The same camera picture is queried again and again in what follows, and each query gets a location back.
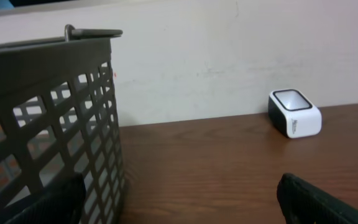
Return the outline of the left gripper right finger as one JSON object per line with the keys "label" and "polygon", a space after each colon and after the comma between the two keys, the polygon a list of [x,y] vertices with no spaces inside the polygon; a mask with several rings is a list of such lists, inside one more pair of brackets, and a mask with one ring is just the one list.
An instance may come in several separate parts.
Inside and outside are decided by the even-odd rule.
{"label": "left gripper right finger", "polygon": [[309,182],[284,173],[277,200],[287,224],[358,224],[358,210]]}

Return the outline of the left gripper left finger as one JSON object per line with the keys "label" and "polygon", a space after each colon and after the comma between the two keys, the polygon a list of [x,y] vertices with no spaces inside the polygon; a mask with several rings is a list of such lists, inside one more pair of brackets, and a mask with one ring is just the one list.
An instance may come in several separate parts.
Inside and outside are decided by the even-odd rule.
{"label": "left gripper left finger", "polygon": [[79,223],[86,187],[81,173],[27,196],[4,209],[5,223]]}

